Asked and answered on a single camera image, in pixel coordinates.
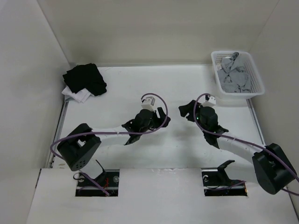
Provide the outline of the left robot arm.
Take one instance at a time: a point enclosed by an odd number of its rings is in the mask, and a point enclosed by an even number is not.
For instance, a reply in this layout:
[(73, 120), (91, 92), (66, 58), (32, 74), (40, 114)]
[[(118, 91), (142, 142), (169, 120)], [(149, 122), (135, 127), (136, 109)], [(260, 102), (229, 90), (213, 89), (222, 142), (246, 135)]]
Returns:
[(71, 171), (86, 173), (94, 186), (100, 186), (105, 180), (105, 174), (94, 157), (99, 148), (131, 145), (143, 133), (167, 127), (170, 121), (170, 117), (159, 107), (156, 111), (141, 109), (135, 118), (116, 128), (92, 129), (88, 124), (82, 123), (68, 135), (74, 137), (61, 141), (57, 150)]

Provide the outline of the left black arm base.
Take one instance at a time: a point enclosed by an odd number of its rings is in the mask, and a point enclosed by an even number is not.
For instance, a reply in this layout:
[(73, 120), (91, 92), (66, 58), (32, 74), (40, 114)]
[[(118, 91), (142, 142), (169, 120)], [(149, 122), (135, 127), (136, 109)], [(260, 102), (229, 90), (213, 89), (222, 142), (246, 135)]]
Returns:
[[(84, 177), (81, 172), (75, 173), (73, 179), (77, 181), (76, 197), (106, 197), (94, 183)], [(103, 174), (94, 179), (111, 197), (117, 197), (120, 182), (120, 170), (105, 170)]]

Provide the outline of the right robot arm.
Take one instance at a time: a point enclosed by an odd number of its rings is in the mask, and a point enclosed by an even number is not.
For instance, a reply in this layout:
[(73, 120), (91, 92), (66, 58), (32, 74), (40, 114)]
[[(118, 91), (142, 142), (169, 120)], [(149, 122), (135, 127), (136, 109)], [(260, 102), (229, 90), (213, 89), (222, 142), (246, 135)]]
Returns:
[(232, 180), (253, 182), (274, 195), (298, 179), (294, 167), (278, 144), (262, 146), (238, 139), (219, 125), (218, 116), (212, 107), (195, 100), (178, 109), (181, 117), (199, 126), (209, 145), (249, 162), (246, 166), (235, 165), (234, 160), (221, 164), (216, 174), (219, 183), (228, 185)]

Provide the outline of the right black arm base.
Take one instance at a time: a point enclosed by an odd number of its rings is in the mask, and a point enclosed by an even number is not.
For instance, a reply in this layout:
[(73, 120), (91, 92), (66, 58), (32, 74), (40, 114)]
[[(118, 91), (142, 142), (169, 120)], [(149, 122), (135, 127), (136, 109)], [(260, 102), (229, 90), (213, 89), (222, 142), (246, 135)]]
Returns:
[(225, 171), (234, 162), (228, 160), (216, 168), (201, 171), (205, 196), (248, 196), (245, 182), (229, 179)]

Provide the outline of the grey tank top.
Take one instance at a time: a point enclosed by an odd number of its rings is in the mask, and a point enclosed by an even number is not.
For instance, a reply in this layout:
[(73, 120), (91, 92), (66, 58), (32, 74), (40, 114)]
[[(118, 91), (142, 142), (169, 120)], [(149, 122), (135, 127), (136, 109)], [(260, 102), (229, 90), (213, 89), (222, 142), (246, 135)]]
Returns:
[(249, 74), (245, 71), (243, 57), (239, 52), (226, 56), (216, 65), (221, 88), (227, 93), (250, 93)]

